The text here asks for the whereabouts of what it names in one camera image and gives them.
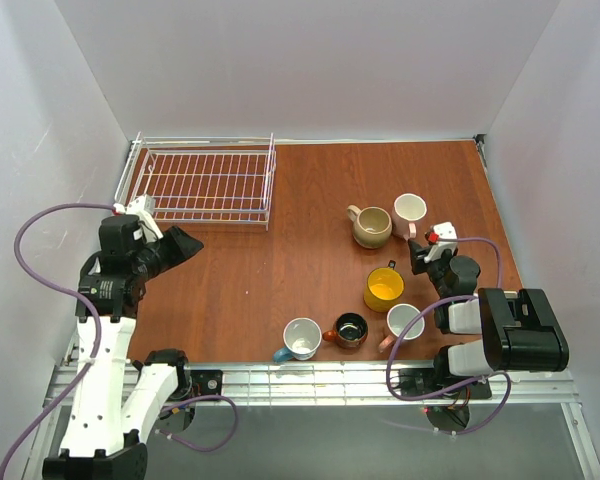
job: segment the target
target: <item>white mug with blue handle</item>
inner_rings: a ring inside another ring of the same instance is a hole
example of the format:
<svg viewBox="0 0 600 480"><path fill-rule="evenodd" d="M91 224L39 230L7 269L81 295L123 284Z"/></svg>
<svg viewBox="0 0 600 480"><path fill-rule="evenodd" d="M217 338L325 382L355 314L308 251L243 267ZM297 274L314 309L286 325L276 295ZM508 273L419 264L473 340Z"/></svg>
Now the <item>white mug with blue handle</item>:
<svg viewBox="0 0 600 480"><path fill-rule="evenodd" d="M322 331L310 318L296 318L284 328L284 347L273 354L276 363L296 360L309 360L318 350L322 341Z"/></svg>

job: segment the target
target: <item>gray floor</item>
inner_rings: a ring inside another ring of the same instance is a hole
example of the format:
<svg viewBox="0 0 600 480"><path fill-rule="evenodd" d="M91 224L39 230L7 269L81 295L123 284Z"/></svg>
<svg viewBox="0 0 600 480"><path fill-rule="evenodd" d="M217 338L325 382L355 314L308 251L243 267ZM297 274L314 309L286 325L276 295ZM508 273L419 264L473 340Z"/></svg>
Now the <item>gray floor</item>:
<svg viewBox="0 0 600 480"><path fill-rule="evenodd" d="M474 406L475 424L492 406ZM210 445L229 408L198 408L182 436ZM560 405L507 405L483 430L452 439L390 427L429 426L416 406L243 407L221 451L202 454L152 435L147 480L165 479L579 479Z"/></svg>

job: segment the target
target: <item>yellow mug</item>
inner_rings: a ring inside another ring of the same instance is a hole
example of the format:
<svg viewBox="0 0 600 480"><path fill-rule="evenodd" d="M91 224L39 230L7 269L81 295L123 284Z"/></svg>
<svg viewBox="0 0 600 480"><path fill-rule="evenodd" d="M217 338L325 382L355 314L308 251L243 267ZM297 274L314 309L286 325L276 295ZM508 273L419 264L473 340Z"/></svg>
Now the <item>yellow mug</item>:
<svg viewBox="0 0 600 480"><path fill-rule="evenodd" d="M364 290L364 303L376 312L388 312L398 304L404 292L404 280L395 271L396 262L391 260L388 267L376 268L367 277Z"/></svg>

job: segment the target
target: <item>dish rack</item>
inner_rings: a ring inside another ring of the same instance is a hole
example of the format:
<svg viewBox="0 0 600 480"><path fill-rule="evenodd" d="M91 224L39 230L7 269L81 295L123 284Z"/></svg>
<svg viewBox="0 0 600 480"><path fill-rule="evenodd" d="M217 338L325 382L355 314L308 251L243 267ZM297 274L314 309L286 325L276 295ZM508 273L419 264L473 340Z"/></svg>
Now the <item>dish rack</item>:
<svg viewBox="0 0 600 480"><path fill-rule="evenodd" d="M155 200L156 222L259 224L269 229L276 151L269 138L160 138L138 133L116 202Z"/></svg>

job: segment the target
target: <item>beige mug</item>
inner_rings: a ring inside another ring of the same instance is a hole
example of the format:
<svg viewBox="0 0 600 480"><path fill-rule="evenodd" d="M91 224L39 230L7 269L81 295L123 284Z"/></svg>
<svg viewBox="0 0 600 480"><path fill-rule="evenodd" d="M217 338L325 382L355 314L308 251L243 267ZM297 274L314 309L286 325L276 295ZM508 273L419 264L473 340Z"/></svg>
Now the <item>beige mug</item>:
<svg viewBox="0 0 600 480"><path fill-rule="evenodd" d="M420 313L413 305L408 303L399 303L389 310L387 314L387 324L384 329L386 338L378 345L378 352L382 353L387 348L395 343L398 336L404 330L404 327ZM411 327L407 334L402 339L400 345L404 345L409 340L415 340L424 332L424 318L421 318L416 324Z"/></svg>
<svg viewBox="0 0 600 480"><path fill-rule="evenodd" d="M391 236L391 216L380 207L360 210L355 205L347 207L353 222L353 238L364 248L380 248Z"/></svg>
<svg viewBox="0 0 600 480"><path fill-rule="evenodd" d="M404 193L393 202L391 220L397 237L415 238L416 223L427 214L427 203L413 193Z"/></svg>

